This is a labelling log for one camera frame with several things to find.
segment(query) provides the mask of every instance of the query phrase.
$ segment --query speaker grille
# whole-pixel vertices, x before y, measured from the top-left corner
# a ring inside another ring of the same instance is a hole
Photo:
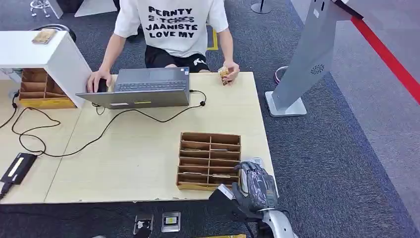
[[[311,74],[320,74],[324,71],[325,65],[323,64],[317,64],[311,69]]]

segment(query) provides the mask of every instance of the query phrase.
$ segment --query dark carpet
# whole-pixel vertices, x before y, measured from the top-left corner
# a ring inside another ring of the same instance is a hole
[[[253,13],[250,0],[226,0],[225,4],[235,60],[242,71],[253,71],[255,75],[279,203],[290,211],[295,233],[301,238],[420,237],[331,75],[303,96],[308,109],[305,117],[269,116],[264,92],[275,87],[273,72],[288,64],[303,27],[291,3],[271,1],[273,11],[267,15]],[[42,14],[32,18],[28,5],[29,0],[1,1],[0,30],[65,24],[76,32],[77,45],[92,70],[99,67],[116,13],[82,18],[66,14],[61,20],[45,19]],[[113,72],[144,67],[144,49],[142,39],[127,43]],[[220,52],[208,52],[207,57],[212,70],[222,65]],[[151,237],[246,234],[243,224],[230,222],[223,211],[207,201],[0,207],[0,213],[7,211],[26,214],[1,214],[1,238],[128,238],[131,219],[138,212],[154,213],[157,218]],[[182,212],[180,233],[159,232],[163,211]]]

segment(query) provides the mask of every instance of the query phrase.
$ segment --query computer mouse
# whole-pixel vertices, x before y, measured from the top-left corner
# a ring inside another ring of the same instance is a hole
[[[108,86],[106,85],[106,79],[101,78],[99,80],[99,86],[98,86],[98,93],[106,93],[108,92]]]

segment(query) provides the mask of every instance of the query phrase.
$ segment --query black cable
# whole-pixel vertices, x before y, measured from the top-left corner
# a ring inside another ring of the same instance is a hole
[[[104,114],[104,112],[105,112],[105,108],[104,108],[104,110],[102,110],[102,112],[99,113],[98,108],[100,108],[100,106],[98,104],[92,103],[92,107],[96,108],[96,114],[98,114],[99,116]]]
[[[29,213],[29,212],[6,212],[6,211],[0,211],[0,214],[4,214],[4,215],[25,215],[25,216],[39,216],[39,217],[46,217],[46,218],[50,218],[50,219],[56,219],[56,220],[61,220],[61,221],[75,221],[78,220],[84,216],[86,216],[87,214],[89,214],[92,210],[102,210],[102,211],[108,211],[108,212],[112,212],[114,214],[117,214],[121,217],[126,218],[127,220],[130,220],[131,222],[134,220],[134,218],[129,217],[127,215],[125,215],[122,212],[118,212],[115,211],[113,209],[109,209],[109,208],[102,208],[102,207],[92,207],[90,208],[88,211],[86,211],[85,213],[83,213],[82,215],[78,215],[78,216],[74,216],[71,218],[61,218],[61,217],[56,217],[56,216],[51,216],[51,215],[47,215],[47,214],[40,214],[40,213]]]
[[[10,182],[5,182],[3,184],[3,187],[1,187],[1,191],[0,191],[0,200],[2,200],[4,198],[4,196],[6,196],[6,194],[9,192],[9,190],[12,186],[13,186],[13,184],[10,183]]]
[[[106,132],[106,130],[108,129],[108,127],[109,127],[109,125],[118,117],[118,116],[120,116],[121,114],[123,114],[123,113],[127,113],[127,112],[138,112],[138,113],[140,113],[140,114],[142,114],[142,115],[145,115],[145,116],[147,116],[147,117],[149,117],[149,118],[151,118],[151,119],[153,119],[153,120],[155,120],[155,121],[158,121],[158,122],[161,122],[161,123],[165,123],[165,122],[168,122],[168,121],[170,121],[170,120],[172,120],[172,119],[174,119],[175,117],[177,117],[177,116],[179,116],[181,113],[183,113],[183,112],[185,112],[185,111],[187,111],[187,110],[189,110],[189,109],[192,109],[192,108],[199,108],[199,107],[203,107],[205,104],[206,104],[206,101],[207,101],[207,96],[206,96],[206,94],[205,93],[203,93],[202,91],[199,91],[199,90],[190,90],[190,92],[199,92],[199,93],[202,93],[203,95],[204,95],[204,101],[201,101],[200,102],[200,105],[199,106],[194,106],[194,107],[189,107],[189,108],[186,108],[186,109],[184,109],[184,110],[182,110],[182,111],[180,111],[180,112],[178,112],[176,115],[174,115],[173,117],[171,117],[171,118],[169,118],[169,119],[167,119],[167,120],[159,120],[159,119],[156,119],[156,118],[154,118],[154,117],[152,117],[152,116],[150,116],[150,115],[148,115],[148,114],[146,114],[146,113],[144,113],[144,112],[141,112],[141,111],[139,111],[139,110],[137,110],[137,109],[129,109],[129,110],[125,110],[125,111],[122,111],[122,112],[120,112],[120,113],[118,113],[117,115],[115,115],[112,119],[111,119],[111,121],[108,123],[108,125],[106,125],[106,127],[105,127],[105,129],[102,131],[102,133],[100,134],[100,136],[98,137],[98,138],[96,138],[96,139],[94,139],[94,140],[92,140],[92,141],[90,141],[89,143],[87,143],[86,145],[84,145],[82,148],[80,148],[79,150],[77,150],[77,151],[75,151],[75,152],[73,152],[73,153],[70,153],[70,154],[65,154],[65,155],[51,155],[51,154],[48,154],[47,153],[47,145],[45,144],[45,142],[41,139],[41,138],[39,138],[39,137],[37,137],[36,135],[31,135],[31,134],[27,134],[28,132],[30,132],[30,131],[33,131],[33,130],[36,130],[36,129],[41,129],[41,128],[49,128],[49,127],[55,127],[55,126],[58,126],[58,125],[60,125],[61,124],[61,122],[60,121],[58,121],[58,120],[55,120],[55,119],[52,119],[52,118],[50,118],[50,116],[48,116],[46,113],[44,113],[44,112],[42,112],[42,111],[40,111],[40,110],[38,110],[38,109],[36,109],[36,108],[31,108],[31,107],[29,107],[29,108],[25,108],[20,114],[19,114],[19,116],[17,117],[17,119],[15,120],[15,122],[13,123],[13,125],[12,125],[12,128],[11,128],[11,130],[13,131],[13,133],[15,133],[15,134],[17,134],[17,135],[19,135],[19,143],[20,143],[20,145],[23,147],[23,148],[25,148],[25,150],[27,150],[27,151],[29,151],[29,152],[32,152],[32,153],[39,153],[37,156],[40,156],[40,155],[47,155],[47,156],[50,156],[50,157],[56,157],[56,158],[60,158],[60,157],[66,157],[66,156],[71,156],[71,155],[74,155],[74,154],[77,154],[77,153],[79,153],[80,151],[82,151],[83,149],[85,149],[87,146],[89,146],[90,144],[92,144],[92,143],[94,143],[94,142],[96,142],[96,141],[98,141],[99,139],[101,139],[102,138],[102,136],[105,134],[105,132]],[[16,132],[15,131],[15,129],[14,129],[14,127],[16,126],[16,124],[17,124],[17,122],[19,121],[19,119],[20,119],[20,117],[25,113],[25,111],[26,110],[35,110],[35,111],[38,111],[38,112],[40,112],[40,113],[42,113],[42,114],[44,114],[50,121],[54,121],[54,122],[56,122],[56,124],[54,124],[54,125],[44,125],[44,126],[38,126],[38,127],[34,127],[34,128],[31,128],[31,129],[28,129],[28,130],[26,130],[26,131],[24,131],[24,132],[22,132],[22,133],[19,133],[19,132]],[[42,143],[42,145],[43,145],[43,150],[30,150],[29,148],[27,148],[24,144],[23,144],[23,142],[22,142],[22,136],[30,136],[30,137],[32,137],[32,138],[36,138],[36,139],[38,139],[41,143]]]
[[[244,222],[244,224],[245,224],[245,226],[247,227],[248,232],[250,233],[251,238],[255,238],[255,237],[254,237],[254,233],[251,231],[251,228],[249,227],[248,223],[247,223],[247,222]]]
[[[290,217],[290,212],[289,211],[287,211],[287,210],[280,210],[280,212],[287,213],[287,216]]]
[[[0,129],[3,128],[5,125],[7,125],[13,119],[14,115],[16,114],[16,112],[17,112],[17,104],[14,102],[14,99],[17,98],[17,97],[19,97],[19,91],[17,91],[16,93],[14,93],[13,99],[12,99],[12,107],[14,108],[14,112],[13,112],[12,116],[5,123],[3,123],[2,125],[0,125]]]

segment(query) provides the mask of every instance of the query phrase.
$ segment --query black shorts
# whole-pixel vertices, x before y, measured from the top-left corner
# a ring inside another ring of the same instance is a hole
[[[193,54],[188,57],[171,56],[165,50],[147,46],[145,52],[146,68],[165,68],[167,65],[174,64],[178,67],[189,67],[191,73],[198,73],[200,70],[209,70],[206,57],[202,54]]]

